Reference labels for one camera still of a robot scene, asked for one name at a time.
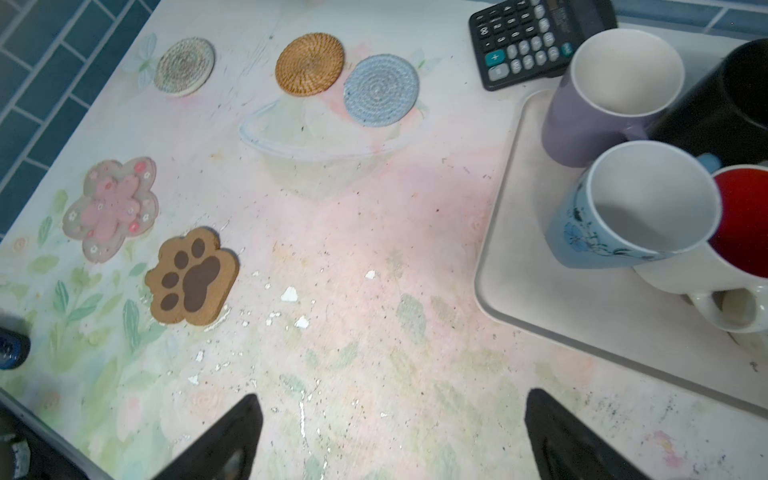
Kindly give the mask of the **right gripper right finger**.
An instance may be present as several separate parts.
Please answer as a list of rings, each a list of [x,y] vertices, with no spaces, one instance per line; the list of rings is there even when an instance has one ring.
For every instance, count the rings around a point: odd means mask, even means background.
[[[525,425],[542,479],[645,479],[548,392],[529,391]]]

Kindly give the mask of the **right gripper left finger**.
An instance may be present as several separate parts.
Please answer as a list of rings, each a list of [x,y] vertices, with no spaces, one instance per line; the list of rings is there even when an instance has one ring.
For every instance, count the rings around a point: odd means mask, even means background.
[[[249,479],[263,421],[257,395],[245,395],[155,479]]]

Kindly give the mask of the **brown paw print coaster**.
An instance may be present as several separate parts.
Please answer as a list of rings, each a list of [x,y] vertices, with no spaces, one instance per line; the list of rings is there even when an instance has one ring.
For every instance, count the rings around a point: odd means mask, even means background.
[[[161,324],[213,323],[239,273],[233,251],[223,249],[218,234],[199,227],[165,241],[157,266],[145,275],[153,296],[150,311]]]

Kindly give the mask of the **pink flower coaster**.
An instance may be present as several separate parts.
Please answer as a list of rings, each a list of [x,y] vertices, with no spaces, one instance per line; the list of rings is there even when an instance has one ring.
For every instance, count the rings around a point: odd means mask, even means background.
[[[83,194],[63,217],[64,234],[82,243],[85,258],[105,263],[117,254],[128,238],[149,230],[159,213],[152,186],[156,163],[137,157],[123,164],[105,160],[91,167],[83,182]]]

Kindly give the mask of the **pale woven round coaster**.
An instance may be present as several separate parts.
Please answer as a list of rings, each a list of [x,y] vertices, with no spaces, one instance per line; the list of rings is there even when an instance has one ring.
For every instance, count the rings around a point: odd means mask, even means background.
[[[215,59],[215,49],[208,40],[200,37],[182,39],[160,58],[154,85],[166,95],[189,95],[206,83]]]

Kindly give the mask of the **blue woven round coaster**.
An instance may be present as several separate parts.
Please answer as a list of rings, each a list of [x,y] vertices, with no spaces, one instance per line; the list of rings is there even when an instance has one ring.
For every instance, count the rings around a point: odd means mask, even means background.
[[[414,107],[420,89],[416,69],[402,57],[370,56],[344,83],[343,100],[349,116],[364,127],[392,125]]]

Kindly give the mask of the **tan rattan round coaster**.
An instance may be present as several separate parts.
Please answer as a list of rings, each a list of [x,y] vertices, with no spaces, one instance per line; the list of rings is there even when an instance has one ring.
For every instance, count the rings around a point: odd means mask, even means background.
[[[307,97],[328,90],[344,67],[341,42],[327,33],[310,33],[293,40],[275,65],[278,86],[286,93]]]

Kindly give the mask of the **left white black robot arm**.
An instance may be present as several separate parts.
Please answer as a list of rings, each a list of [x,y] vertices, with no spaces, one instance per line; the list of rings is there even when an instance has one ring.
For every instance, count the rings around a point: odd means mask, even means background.
[[[2,479],[104,479],[104,472],[1,390]]]

